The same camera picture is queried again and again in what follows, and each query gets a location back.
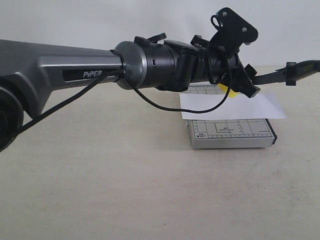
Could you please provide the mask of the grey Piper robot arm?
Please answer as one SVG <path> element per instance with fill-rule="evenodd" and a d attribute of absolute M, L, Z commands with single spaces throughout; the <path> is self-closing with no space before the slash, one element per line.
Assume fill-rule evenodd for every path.
<path fill-rule="evenodd" d="M 191 43 L 164 33 L 123 41 L 114 49 L 1 40 L 0 148 L 94 86 L 116 83 L 125 90 L 184 92 L 192 83 L 223 84 L 252 98 L 254 70 L 239 59 L 240 43 L 222 44 L 195 35 Z"/>

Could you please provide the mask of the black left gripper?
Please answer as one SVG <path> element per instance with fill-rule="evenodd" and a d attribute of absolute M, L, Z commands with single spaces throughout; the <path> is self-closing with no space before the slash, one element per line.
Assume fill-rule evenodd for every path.
<path fill-rule="evenodd" d="M 254 85 L 257 71 L 250 65 L 243 66 L 239 57 L 240 47 L 231 51 L 215 46 L 210 40 L 195 35 L 190 44 L 197 49 L 197 62 L 192 70 L 191 83 L 210 82 L 231 87 L 236 93 L 253 98 L 261 89 Z"/>

